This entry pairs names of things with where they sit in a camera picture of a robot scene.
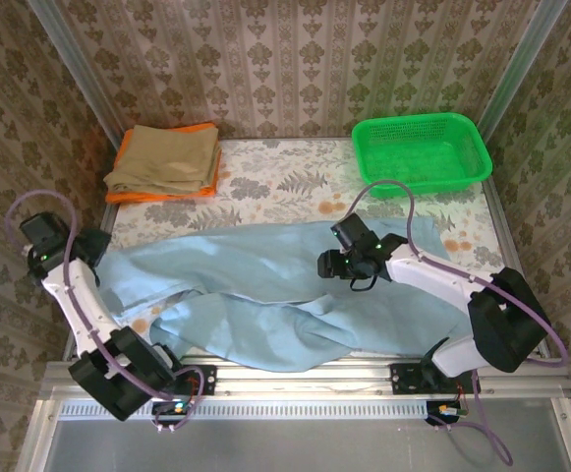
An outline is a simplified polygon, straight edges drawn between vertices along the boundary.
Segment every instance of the floral tablecloth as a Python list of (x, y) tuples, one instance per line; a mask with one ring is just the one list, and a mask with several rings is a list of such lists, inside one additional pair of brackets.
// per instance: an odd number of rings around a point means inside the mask
[[(364, 187), (350, 140), (223, 141), (215, 197), (121, 205), (110, 250), (200, 231), (257, 223), (331, 220), (343, 216)], [(407, 198), (364, 198), (361, 217), (407, 216)], [(451, 260), (499, 271), (503, 260), (482, 190), (416, 196), (416, 215), (431, 216)], [(122, 320), (148, 338), (168, 299)]]

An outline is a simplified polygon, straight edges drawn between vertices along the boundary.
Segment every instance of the beige towel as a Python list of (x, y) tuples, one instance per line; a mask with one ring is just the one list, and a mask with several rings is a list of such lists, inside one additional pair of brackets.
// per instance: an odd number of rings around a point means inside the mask
[(216, 128), (172, 133), (137, 125), (104, 182), (110, 192), (192, 194), (212, 182), (218, 152)]

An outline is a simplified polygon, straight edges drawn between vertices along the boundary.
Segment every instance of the green basket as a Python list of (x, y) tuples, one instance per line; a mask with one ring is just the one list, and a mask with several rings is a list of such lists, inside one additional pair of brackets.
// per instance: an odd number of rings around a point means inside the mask
[[(415, 194), (464, 190), (492, 172), (492, 161), (478, 129), (458, 113), (362, 121), (353, 129), (353, 144), (367, 184), (394, 179)], [(384, 199), (405, 192), (396, 186), (380, 185), (371, 194)]]

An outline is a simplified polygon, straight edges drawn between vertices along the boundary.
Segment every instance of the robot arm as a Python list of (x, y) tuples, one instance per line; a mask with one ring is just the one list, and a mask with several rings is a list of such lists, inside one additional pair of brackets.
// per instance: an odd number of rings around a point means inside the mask
[[(441, 339), (425, 356), (423, 367), (435, 371), (428, 376), (433, 382), (440, 376), (455, 378), (484, 366), (514, 372), (546, 336), (526, 313), (476, 282), (482, 279), (503, 289), (549, 323), (523, 276), (512, 268), (497, 274), (467, 272), (425, 251), (416, 254), (401, 236), (388, 234), (379, 240), (354, 213), (331, 229), (343, 251), (320, 255), (317, 266), (321, 277), (351, 279), (351, 288), (355, 280), (371, 278), (371, 285), (364, 290), (371, 289), (378, 277), (406, 283), (453, 305), (470, 319), (471, 335)], [(424, 256), (436, 266), (426, 263)]]
[[(174, 374), (181, 367), (178, 359), (165, 346), (151, 346), (128, 326), (119, 327), (99, 296), (94, 268), (110, 242), (110, 235), (83, 230), (76, 237), (68, 262), (71, 283), (68, 286), (64, 257), (70, 231), (65, 222), (54, 213), (42, 212), (21, 223), (21, 230), (30, 242), (29, 276), (60, 304), (74, 333), (80, 360), (69, 368), (73, 379), (121, 421), (152, 396), (117, 373), (116, 368), (123, 366), (150, 393), (165, 389), (170, 392), (165, 399), (173, 398), (178, 383), (183, 382)], [(75, 294), (92, 329), (85, 326), (68, 290)]]

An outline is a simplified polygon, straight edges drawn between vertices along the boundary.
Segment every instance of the blue towel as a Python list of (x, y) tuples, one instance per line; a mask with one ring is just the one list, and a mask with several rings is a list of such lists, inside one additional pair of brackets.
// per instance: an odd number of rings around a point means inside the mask
[[(301, 372), (353, 350), (425, 354), (470, 332), (457, 309), (407, 285), (380, 280), (355, 293), (317, 275), (320, 253), (339, 248), (332, 222), (215, 229), (110, 252), (97, 273), (117, 318), (174, 294), (150, 338), (179, 357), (191, 346), (268, 371)], [(404, 219), (367, 221), (382, 237), (405, 235)], [(447, 257), (430, 218), (415, 218), (417, 245)]]

